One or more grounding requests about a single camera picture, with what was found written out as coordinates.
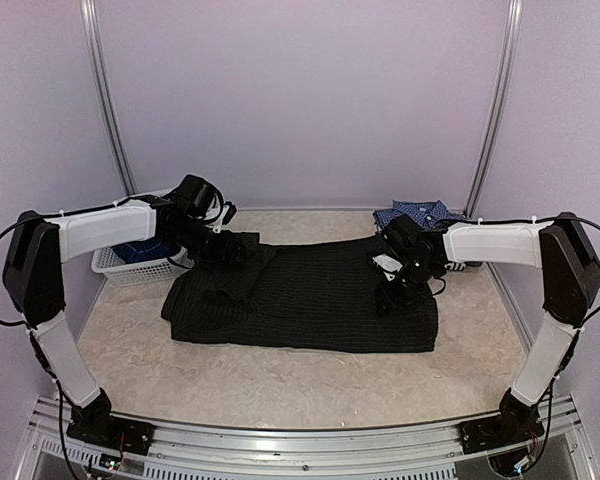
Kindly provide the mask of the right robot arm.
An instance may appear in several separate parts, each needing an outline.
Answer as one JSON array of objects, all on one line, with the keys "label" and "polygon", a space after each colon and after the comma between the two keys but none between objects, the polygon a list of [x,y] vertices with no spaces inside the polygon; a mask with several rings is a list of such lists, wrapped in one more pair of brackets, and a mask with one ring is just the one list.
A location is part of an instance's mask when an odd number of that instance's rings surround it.
[{"label": "right robot arm", "polygon": [[568,365],[585,323],[600,312],[600,259],[585,232],[589,220],[570,212],[524,220],[442,220],[422,228],[410,218],[392,220],[381,232],[391,255],[373,259],[384,277],[377,310],[387,315],[425,298],[425,285],[451,262],[515,264],[541,271],[544,318],[536,339],[504,394],[491,433],[515,442],[557,376]]}]

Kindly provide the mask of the dark blue plaid shirt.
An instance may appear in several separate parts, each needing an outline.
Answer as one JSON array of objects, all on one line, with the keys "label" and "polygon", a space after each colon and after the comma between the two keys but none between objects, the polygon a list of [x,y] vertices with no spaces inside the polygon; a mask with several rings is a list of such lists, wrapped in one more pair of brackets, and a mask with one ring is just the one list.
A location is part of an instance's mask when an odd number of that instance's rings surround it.
[{"label": "dark blue plaid shirt", "polygon": [[126,264],[169,258],[180,252],[178,246],[165,243],[158,238],[122,243],[112,246],[111,250]]}]

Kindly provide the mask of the aluminium frame post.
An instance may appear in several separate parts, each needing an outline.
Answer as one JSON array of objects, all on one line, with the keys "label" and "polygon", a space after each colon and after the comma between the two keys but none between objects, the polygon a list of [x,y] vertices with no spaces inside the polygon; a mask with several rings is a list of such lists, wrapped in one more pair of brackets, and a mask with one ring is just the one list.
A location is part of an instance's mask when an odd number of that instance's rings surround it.
[{"label": "aluminium frame post", "polygon": [[522,0],[510,0],[508,2],[506,24],[494,92],[479,150],[478,164],[473,175],[471,188],[464,207],[464,214],[467,217],[475,216],[481,195],[486,186],[502,117],[506,108],[510,80],[515,66],[523,4],[524,2]]},{"label": "aluminium frame post", "polygon": [[109,144],[111,146],[114,165],[124,193],[126,195],[132,195],[136,192],[136,184],[123,145],[107,76],[96,2],[94,0],[81,0],[80,12],[96,94],[100,104]]}]

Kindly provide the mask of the right aluminium frame post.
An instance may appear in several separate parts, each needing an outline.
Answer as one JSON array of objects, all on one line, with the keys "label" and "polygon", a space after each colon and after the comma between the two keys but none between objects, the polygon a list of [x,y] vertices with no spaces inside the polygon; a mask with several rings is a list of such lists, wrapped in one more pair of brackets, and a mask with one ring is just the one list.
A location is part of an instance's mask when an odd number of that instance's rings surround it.
[{"label": "right aluminium frame post", "polygon": [[515,66],[523,4],[524,2],[522,0],[510,0],[508,2],[506,24],[494,92],[479,150],[478,164],[473,175],[471,188],[464,207],[464,214],[467,217],[475,216],[481,195],[486,186],[502,117],[506,108],[510,80]]}]

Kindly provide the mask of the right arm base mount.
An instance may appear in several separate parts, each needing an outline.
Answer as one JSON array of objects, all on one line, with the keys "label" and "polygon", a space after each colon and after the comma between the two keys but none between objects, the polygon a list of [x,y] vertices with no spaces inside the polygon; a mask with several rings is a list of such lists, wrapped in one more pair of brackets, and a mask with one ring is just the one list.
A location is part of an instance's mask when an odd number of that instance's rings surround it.
[{"label": "right arm base mount", "polygon": [[461,422],[458,433],[463,453],[468,455],[542,437],[545,428],[538,405],[528,406],[507,390],[496,414]]}]

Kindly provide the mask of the white plastic laundry basket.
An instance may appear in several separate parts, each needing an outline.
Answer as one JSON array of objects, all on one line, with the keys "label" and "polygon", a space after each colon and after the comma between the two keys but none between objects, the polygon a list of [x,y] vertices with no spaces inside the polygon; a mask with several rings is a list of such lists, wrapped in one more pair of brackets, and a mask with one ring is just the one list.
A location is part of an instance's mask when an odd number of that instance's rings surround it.
[{"label": "white plastic laundry basket", "polygon": [[142,211],[138,208],[140,204],[146,205],[142,197],[152,200],[166,193],[166,190],[158,190],[134,195],[126,198],[125,204],[120,200],[114,208],[106,210],[105,221],[99,221],[88,230],[89,234],[96,234],[95,240],[99,246],[99,249],[90,251],[93,253],[91,267],[95,273],[103,275],[115,286],[131,286],[174,278],[190,265],[189,261],[185,261],[182,247],[173,257],[134,264],[124,263],[111,250],[112,246],[122,243],[155,238],[146,236],[146,208]]}]

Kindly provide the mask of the black white printed shirt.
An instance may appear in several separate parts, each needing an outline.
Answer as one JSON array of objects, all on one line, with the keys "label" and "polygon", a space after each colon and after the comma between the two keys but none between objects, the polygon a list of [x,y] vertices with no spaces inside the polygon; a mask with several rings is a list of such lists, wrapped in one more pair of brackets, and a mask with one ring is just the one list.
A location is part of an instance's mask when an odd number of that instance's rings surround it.
[{"label": "black white printed shirt", "polygon": [[447,272],[462,272],[467,268],[465,262],[449,262],[445,264],[445,270]]}]

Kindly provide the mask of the front aluminium rail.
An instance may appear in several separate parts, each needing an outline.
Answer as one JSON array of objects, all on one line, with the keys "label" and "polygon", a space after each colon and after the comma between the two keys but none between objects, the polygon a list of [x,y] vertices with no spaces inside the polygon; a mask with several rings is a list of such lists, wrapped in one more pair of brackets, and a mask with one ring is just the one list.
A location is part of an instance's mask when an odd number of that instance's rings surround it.
[{"label": "front aluminium rail", "polygon": [[30,417],[13,479],[494,479],[508,448],[466,453],[461,418],[406,425],[322,430],[251,429],[155,417],[147,454],[113,451],[61,435],[67,416],[40,398]]}]

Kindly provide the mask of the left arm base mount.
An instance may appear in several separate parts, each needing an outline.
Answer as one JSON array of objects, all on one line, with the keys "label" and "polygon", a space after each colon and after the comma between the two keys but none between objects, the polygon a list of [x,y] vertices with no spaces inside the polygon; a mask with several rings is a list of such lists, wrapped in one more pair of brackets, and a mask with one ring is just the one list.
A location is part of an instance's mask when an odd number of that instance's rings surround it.
[{"label": "left arm base mount", "polygon": [[103,389],[87,406],[69,404],[71,418],[67,433],[70,438],[122,453],[148,454],[156,427],[149,422],[113,415],[111,401]]}]

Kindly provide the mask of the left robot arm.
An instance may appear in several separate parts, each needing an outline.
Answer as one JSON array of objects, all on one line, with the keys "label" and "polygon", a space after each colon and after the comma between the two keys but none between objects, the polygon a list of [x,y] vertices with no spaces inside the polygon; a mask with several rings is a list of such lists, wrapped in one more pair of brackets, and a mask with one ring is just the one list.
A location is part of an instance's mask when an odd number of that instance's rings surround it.
[{"label": "left robot arm", "polygon": [[175,245],[195,261],[236,264],[244,249],[224,229],[236,212],[213,184],[188,174],[163,195],[135,195],[69,212],[25,211],[0,233],[0,239],[10,240],[2,283],[21,316],[0,319],[0,325],[26,329],[38,362],[98,444],[113,443],[120,424],[68,326],[64,265],[87,253],[150,239]]}]

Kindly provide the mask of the black pinstripe long sleeve shirt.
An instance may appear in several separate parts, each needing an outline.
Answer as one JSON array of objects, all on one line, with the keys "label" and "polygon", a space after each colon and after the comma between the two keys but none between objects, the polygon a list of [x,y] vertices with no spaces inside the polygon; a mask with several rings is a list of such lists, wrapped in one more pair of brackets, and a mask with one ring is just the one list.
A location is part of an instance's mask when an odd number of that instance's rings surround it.
[{"label": "black pinstripe long sleeve shirt", "polygon": [[227,246],[198,256],[162,306],[175,341],[348,353],[428,353],[438,334],[438,307],[424,287],[409,305],[380,307],[383,271],[392,253],[374,235],[310,245],[269,245],[256,232],[224,231]]}]

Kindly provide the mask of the left aluminium frame post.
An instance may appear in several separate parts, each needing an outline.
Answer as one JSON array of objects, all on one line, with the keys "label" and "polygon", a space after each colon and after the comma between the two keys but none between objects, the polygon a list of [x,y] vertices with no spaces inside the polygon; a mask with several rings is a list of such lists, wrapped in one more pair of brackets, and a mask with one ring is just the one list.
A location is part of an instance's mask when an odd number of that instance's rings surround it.
[{"label": "left aluminium frame post", "polygon": [[111,146],[114,165],[124,193],[126,195],[132,195],[136,192],[136,184],[123,145],[107,76],[96,2],[94,0],[81,0],[80,12],[96,94],[100,104],[109,144]]}]

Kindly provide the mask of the blue checked shirt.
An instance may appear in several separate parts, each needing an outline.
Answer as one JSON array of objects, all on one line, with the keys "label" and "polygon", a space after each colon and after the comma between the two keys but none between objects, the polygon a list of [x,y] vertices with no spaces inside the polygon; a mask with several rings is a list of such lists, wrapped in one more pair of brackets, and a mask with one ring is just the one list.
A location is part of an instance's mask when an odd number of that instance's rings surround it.
[{"label": "blue checked shirt", "polygon": [[428,230],[440,222],[464,220],[463,215],[450,212],[441,202],[401,202],[394,200],[390,209],[373,212],[378,233],[385,237],[386,233],[397,230],[413,231]]}]

